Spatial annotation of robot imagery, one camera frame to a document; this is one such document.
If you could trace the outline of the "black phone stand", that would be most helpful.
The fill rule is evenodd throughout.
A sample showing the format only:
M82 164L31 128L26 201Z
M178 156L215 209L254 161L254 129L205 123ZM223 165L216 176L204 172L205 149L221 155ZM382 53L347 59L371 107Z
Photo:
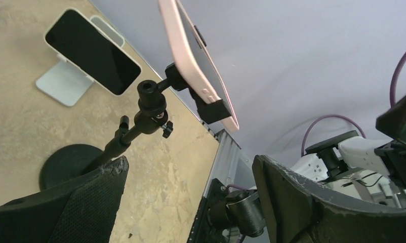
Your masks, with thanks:
M174 128L169 120L163 94L167 88L172 87L176 91L188 89L200 118L207 124L232 116L222 99L206 103L179 72L175 63L166 67L165 74L166 79L159 83L147 79L138 84L139 111L134 116L134 125L130 127L129 117L122 116L113 139L106 144L104 150L88 144L72 144L54 152L40 171L40 190L49 189L104 166L126 152L132 141L141 134L150 135L162 129L163 137L168 138Z

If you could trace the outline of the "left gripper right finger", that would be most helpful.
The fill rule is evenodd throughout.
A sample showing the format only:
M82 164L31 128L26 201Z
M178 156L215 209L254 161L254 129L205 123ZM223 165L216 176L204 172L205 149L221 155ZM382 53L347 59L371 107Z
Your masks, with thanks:
M336 192L265 155L252 170L271 242L406 242L406 209Z

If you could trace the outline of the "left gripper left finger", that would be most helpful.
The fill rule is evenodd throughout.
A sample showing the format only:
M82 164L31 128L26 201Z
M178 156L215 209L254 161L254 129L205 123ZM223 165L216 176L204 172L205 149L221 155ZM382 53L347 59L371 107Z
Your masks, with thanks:
M0 242L109 242L128 170L121 156L0 206Z

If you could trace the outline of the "pink case phone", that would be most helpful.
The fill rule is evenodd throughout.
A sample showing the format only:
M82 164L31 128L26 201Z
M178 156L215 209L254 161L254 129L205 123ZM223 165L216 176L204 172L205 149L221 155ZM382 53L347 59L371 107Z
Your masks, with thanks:
M180 1L159 1L174 64L188 85L201 120L221 122L235 132L239 123L227 88L215 67L207 44Z

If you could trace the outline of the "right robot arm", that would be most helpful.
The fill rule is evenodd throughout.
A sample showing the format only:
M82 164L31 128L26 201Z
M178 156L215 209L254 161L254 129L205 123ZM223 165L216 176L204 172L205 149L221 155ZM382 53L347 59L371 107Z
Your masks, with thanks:
M361 128L302 148L292 170L315 182L349 179L361 199L406 209L406 95L376 119L390 142L365 138Z

